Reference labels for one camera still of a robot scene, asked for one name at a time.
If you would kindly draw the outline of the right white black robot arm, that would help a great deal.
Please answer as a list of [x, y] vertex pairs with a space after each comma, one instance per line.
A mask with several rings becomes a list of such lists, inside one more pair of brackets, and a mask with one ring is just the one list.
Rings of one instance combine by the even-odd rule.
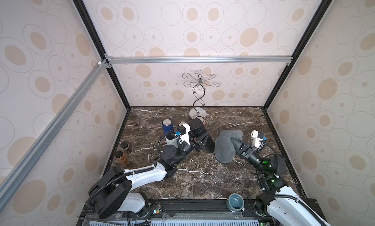
[[230, 141], [236, 154], [256, 169], [256, 181], [262, 192], [254, 204], [257, 214], [269, 215], [283, 226], [329, 225], [281, 177], [285, 158], [266, 140], [260, 141], [259, 145], [273, 151], [273, 155], [267, 158], [260, 156], [259, 148], [245, 141], [234, 137]]

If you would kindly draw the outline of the grey wiping cloth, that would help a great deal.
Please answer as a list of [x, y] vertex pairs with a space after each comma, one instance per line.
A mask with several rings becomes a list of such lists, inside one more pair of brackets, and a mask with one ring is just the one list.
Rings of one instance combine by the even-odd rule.
[[214, 155], [216, 160], [222, 164], [230, 163], [236, 155], [230, 138], [242, 140], [243, 132], [241, 130], [222, 130], [219, 133], [215, 140]]

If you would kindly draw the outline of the black thermos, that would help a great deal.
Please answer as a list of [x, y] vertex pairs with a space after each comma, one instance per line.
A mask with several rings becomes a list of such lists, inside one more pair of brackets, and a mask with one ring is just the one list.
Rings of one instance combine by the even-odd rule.
[[197, 150], [204, 150], [207, 153], [213, 153], [215, 149], [214, 141], [203, 122], [196, 118], [189, 122], [189, 126], [195, 148]]

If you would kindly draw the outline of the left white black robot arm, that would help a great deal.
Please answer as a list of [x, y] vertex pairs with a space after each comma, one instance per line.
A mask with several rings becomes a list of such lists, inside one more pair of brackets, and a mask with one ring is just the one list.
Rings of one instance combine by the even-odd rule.
[[133, 170], [123, 170], [115, 166], [109, 170], [88, 191], [89, 198], [86, 202], [88, 207], [94, 208], [100, 219], [108, 218], [117, 211], [132, 211], [139, 213], [144, 211], [146, 201], [140, 194], [129, 197], [131, 191], [153, 182], [161, 182], [173, 176], [179, 164], [188, 156], [193, 149], [201, 150], [207, 148], [209, 132], [197, 138], [191, 138], [188, 133], [186, 139], [180, 132], [172, 132], [177, 139], [178, 147], [166, 145], [164, 150], [160, 149], [160, 143], [164, 134], [157, 144], [159, 159], [150, 166]]

